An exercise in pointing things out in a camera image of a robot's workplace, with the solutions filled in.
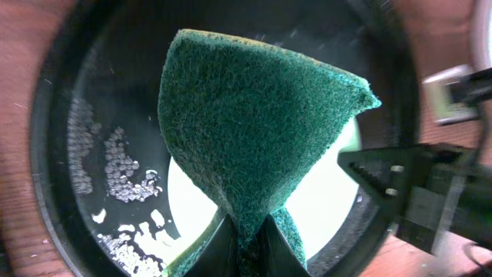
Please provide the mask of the white plate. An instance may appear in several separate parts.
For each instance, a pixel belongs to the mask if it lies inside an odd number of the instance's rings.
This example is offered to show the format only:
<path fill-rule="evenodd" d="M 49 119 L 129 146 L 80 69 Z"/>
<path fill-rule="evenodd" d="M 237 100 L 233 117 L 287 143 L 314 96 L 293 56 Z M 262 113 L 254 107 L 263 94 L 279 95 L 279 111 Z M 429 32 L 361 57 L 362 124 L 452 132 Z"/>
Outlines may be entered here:
<path fill-rule="evenodd" d="M 476 0 L 474 3 L 470 52 L 477 71 L 491 67 L 491 0 Z"/>

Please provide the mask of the green yellow sponge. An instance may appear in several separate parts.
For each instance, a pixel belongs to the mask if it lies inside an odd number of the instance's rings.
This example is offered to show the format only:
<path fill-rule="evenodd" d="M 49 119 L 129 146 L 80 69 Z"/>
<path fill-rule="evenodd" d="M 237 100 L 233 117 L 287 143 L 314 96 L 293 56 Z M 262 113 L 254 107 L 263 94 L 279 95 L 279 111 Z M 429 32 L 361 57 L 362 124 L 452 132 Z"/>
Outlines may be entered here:
<path fill-rule="evenodd" d="M 180 30 L 161 75 L 158 121 L 183 172 L 238 228 L 239 270 L 256 241 L 353 117 L 380 101 L 362 77 L 247 38 Z"/>

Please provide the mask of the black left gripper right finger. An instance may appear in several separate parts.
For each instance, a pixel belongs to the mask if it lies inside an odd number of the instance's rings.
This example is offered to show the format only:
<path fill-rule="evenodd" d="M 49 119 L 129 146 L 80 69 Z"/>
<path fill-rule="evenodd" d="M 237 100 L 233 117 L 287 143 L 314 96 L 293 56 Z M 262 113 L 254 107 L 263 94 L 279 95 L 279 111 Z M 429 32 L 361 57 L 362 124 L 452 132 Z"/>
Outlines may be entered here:
<path fill-rule="evenodd" d="M 260 277 L 310 277 L 271 215 L 263 221 L 257 241 Z"/>

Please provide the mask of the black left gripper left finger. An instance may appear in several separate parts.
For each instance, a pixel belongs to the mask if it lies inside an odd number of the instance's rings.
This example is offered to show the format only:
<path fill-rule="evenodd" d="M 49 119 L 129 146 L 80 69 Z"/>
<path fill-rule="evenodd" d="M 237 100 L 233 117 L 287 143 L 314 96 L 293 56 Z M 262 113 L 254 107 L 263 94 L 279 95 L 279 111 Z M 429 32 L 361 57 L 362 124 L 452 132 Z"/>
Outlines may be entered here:
<path fill-rule="evenodd" d="M 238 232 L 230 215 L 226 215 L 184 277 L 236 277 L 237 255 Z"/>

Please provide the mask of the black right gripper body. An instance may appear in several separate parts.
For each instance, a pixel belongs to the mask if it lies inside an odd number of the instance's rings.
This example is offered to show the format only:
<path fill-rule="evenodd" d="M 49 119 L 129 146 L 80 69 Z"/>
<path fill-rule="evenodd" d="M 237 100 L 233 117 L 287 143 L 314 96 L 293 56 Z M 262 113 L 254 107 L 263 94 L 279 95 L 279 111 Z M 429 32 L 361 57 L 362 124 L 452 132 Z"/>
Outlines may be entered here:
<path fill-rule="evenodd" d="M 396 237 L 438 255 L 451 232 L 491 249 L 491 167 L 467 161 L 472 149 L 419 145 L 411 149 L 410 192 Z"/>

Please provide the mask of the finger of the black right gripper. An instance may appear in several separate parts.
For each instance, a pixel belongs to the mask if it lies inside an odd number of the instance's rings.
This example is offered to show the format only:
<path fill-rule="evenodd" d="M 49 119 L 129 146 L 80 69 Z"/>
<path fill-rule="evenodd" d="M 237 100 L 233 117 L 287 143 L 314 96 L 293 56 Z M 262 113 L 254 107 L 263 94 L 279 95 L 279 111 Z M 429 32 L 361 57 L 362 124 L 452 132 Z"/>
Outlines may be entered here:
<path fill-rule="evenodd" d="M 395 148 L 340 152 L 337 163 L 385 215 L 400 215 L 407 191 L 403 152 Z"/>

